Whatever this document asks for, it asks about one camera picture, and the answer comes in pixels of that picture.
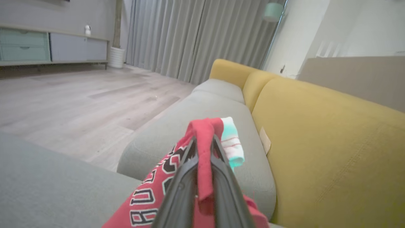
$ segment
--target white cabinet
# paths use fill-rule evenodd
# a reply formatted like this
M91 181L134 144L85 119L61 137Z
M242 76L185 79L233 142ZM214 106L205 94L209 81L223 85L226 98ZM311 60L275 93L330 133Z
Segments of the white cabinet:
M51 33L52 61L86 61L87 38Z
M107 60L107 41L51 33L51 55L55 62Z

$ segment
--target lamp shade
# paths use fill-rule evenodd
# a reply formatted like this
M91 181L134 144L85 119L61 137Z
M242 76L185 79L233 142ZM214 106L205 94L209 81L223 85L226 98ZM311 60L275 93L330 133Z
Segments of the lamp shade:
M283 13L283 5L270 2L266 5L264 10L263 20L267 22L277 22L280 20L281 14Z

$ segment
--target gray sofa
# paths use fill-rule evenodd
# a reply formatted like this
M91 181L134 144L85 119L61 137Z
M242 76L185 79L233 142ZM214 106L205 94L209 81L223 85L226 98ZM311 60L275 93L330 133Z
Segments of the gray sofa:
M245 152L245 162L235 169L244 194L253 198L260 211L271 218L276 201L275 185L252 115L236 85L209 79L171 107L124 150L117 172L142 180L184 135L194 119L231 116Z
M235 169L237 180L270 219L275 186L242 92L211 79L139 134L125 149L117 173L0 132L0 227L101 227L181 138L190 120L228 116L245 151L246 162Z

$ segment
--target mint green drawer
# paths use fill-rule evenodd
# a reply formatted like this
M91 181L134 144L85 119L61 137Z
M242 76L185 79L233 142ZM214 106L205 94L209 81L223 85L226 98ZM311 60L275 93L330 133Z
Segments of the mint green drawer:
M0 43L20 46L49 45L48 33L0 28Z
M49 49L36 46L1 46L2 61L50 61Z

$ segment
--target yellow back cushion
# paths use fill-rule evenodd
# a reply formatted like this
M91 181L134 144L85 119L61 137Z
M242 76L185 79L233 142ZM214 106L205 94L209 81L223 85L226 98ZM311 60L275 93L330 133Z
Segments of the yellow back cushion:
M271 79L279 77L276 74L260 70L250 73L242 90L245 104L250 109L250 112L253 111L257 98L266 83Z
M243 89L249 74L257 70L225 59L217 59L212 64L209 78L226 81Z
M309 83L274 79L252 112L286 227L405 226L405 114Z

